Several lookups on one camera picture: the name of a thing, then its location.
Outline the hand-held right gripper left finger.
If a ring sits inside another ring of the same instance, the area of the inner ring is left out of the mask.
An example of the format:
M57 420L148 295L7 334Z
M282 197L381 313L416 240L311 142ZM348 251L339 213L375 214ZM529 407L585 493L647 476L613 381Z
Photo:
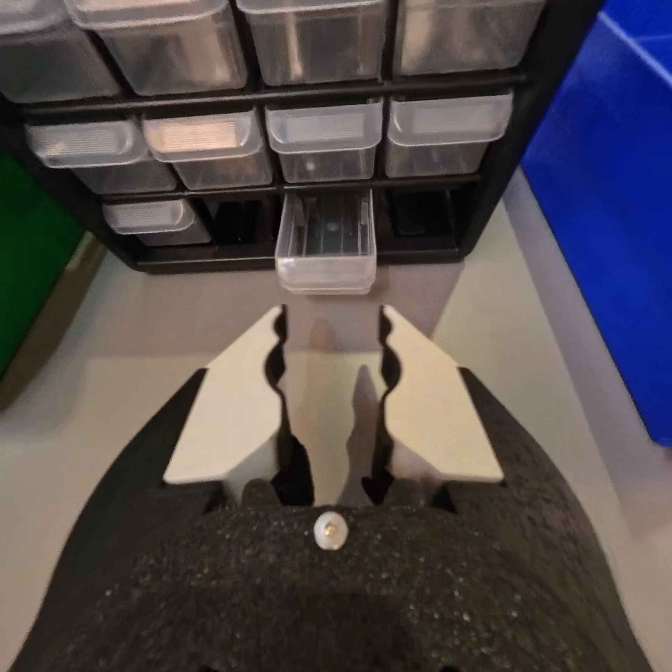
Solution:
M208 364L164 483L218 483L240 501L248 483L263 481L284 505L315 503L307 450L292 432L281 389L287 338L279 304Z

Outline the group of clear cabinet drawers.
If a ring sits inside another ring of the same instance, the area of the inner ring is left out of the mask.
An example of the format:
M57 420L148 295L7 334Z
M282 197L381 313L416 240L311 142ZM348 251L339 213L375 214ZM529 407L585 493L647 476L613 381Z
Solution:
M2 1L2 106L130 263L453 253L547 4Z

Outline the blue plastic bin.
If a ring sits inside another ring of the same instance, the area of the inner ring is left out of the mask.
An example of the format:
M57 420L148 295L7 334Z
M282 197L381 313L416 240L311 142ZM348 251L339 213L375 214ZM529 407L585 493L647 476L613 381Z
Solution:
M670 1L605 3L522 169L648 434L670 448Z

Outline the green plastic bin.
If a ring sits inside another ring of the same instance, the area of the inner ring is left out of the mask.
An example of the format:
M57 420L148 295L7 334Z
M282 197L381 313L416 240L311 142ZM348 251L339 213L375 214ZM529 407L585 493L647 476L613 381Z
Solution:
M66 269L96 240L1 151L1 376Z

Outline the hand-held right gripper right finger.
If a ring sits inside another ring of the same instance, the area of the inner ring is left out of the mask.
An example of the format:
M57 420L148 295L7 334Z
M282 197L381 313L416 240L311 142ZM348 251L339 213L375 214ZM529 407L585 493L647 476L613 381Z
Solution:
M369 473L374 505L431 503L451 483L501 486L505 474L458 363L397 309L378 313L384 383Z

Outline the clear plastic drawer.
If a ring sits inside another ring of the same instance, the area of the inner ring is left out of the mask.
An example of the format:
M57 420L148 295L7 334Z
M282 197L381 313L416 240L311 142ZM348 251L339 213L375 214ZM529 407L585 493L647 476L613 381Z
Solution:
M282 287L296 294L367 294L376 269L372 191L284 197L275 244Z

